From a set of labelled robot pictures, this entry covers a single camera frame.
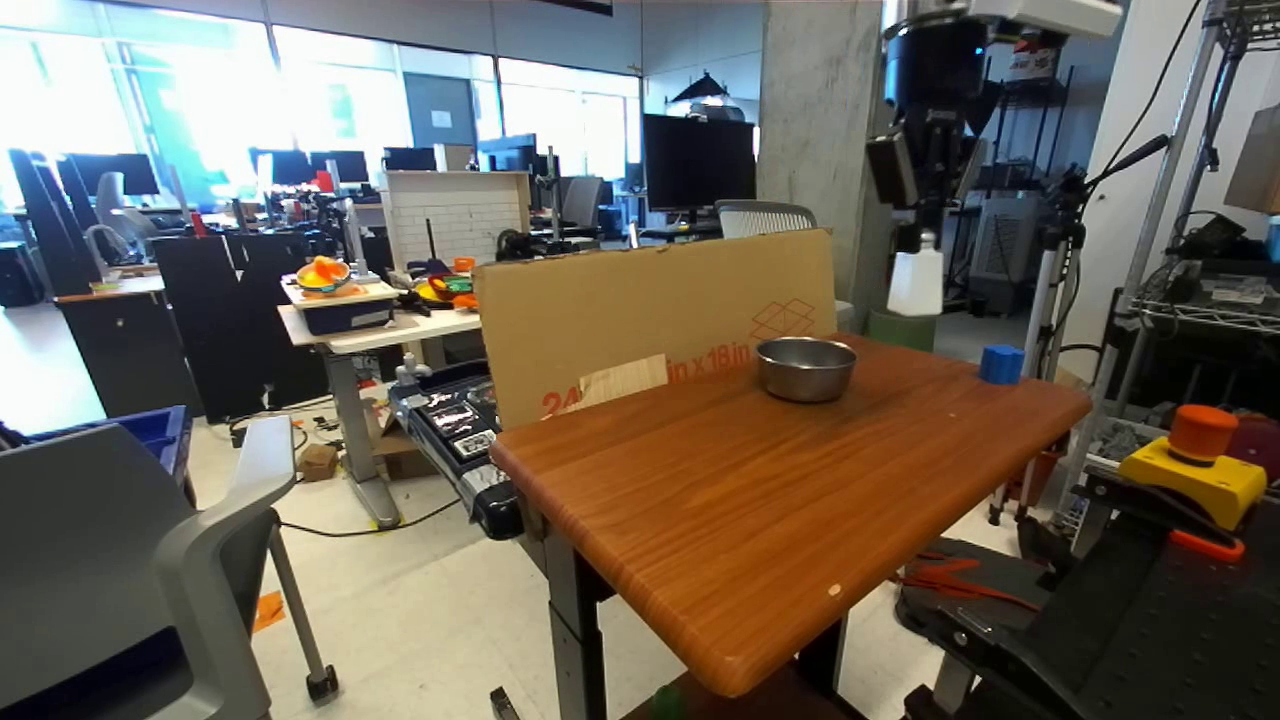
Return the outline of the cardboard sheet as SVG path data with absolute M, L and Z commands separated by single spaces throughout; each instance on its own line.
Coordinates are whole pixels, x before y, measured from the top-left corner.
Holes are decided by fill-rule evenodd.
M 485 357 L 508 429 L 563 417 L 601 373 L 664 359 L 672 381 L 748 363 L 767 336 L 834 336 L 826 226 L 475 270 Z

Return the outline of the metal bowl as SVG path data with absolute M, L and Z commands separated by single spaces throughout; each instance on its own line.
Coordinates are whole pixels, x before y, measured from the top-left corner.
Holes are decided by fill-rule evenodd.
M 826 405 L 843 394 L 855 353 L 826 336 L 772 336 L 755 345 L 755 366 L 767 394 Z

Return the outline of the black computer monitor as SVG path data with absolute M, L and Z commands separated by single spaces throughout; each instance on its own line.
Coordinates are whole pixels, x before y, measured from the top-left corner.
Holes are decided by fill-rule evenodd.
M 715 200 L 754 200 L 754 129 L 733 119 L 650 115 L 643 192 L 653 208 L 705 208 Z

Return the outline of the white plastic bottle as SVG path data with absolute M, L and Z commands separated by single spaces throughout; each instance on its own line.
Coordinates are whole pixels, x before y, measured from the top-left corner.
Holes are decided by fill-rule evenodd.
M 918 252 L 893 258 L 887 307 L 898 314 L 940 314 L 944 313 L 944 252 L 933 230 L 919 230 Z

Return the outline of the tray with colourful toys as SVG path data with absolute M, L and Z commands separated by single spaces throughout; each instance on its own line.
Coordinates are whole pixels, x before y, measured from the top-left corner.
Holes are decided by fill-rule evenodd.
M 334 254 L 314 254 L 306 267 L 287 270 L 279 286 L 317 336 L 384 326 L 401 302 L 391 284 L 355 277 Z

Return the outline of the blue plastic block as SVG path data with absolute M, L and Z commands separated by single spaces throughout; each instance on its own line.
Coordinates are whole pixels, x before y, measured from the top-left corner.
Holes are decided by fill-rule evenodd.
M 990 345 L 981 357 L 985 384 L 1016 384 L 1026 374 L 1026 353 L 1016 345 Z

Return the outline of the yellow emergency stop box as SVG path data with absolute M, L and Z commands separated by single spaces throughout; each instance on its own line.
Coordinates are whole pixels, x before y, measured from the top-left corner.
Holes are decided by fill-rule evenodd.
M 1242 429 L 1236 411 L 1181 405 L 1164 436 L 1120 458 L 1120 477 L 1192 498 L 1217 528 L 1236 530 L 1264 494 L 1270 473 L 1228 453 Z

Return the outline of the black perforated breadboard plate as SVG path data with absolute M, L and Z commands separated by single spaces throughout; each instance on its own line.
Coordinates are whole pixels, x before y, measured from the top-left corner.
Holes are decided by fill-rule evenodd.
M 898 619 L 944 650 L 911 720 L 1280 720 L 1280 516 L 1250 513 L 1242 562 L 1168 542 L 1123 513 L 1070 570 L 940 541 L 1027 600 L 954 600 L 900 578 Z

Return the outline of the grey office chair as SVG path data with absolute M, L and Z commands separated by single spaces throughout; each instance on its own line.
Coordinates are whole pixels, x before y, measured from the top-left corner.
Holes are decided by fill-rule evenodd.
M 6 720 L 268 720 L 253 650 L 266 562 L 317 702 L 339 695 L 285 546 L 291 424 L 253 420 L 216 503 L 129 424 L 87 424 L 0 456 Z

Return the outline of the left orange black clamp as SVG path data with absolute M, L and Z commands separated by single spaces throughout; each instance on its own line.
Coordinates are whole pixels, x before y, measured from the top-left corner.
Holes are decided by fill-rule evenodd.
M 1189 530 L 1189 528 L 1171 528 L 1168 530 L 1168 542 L 1181 546 L 1181 553 L 1192 553 L 1201 559 L 1214 559 L 1214 562 L 1242 562 L 1250 542 L 1228 535 L 1228 541 L 1209 541 L 1201 530 Z

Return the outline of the red handled pliers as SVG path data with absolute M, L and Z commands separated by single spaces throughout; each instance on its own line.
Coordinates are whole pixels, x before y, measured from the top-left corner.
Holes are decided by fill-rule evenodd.
M 962 559 L 962 556 L 944 556 L 944 559 L 925 556 L 904 567 L 904 584 L 938 592 L 938 595 L 954 595 L 954 600 L 996 600 L 996 602 L 1014 602 L 1014 606 L 1027 610 L 1027 600 L 1020 600 L 1006 588 L 981 584 L 977 559 Z

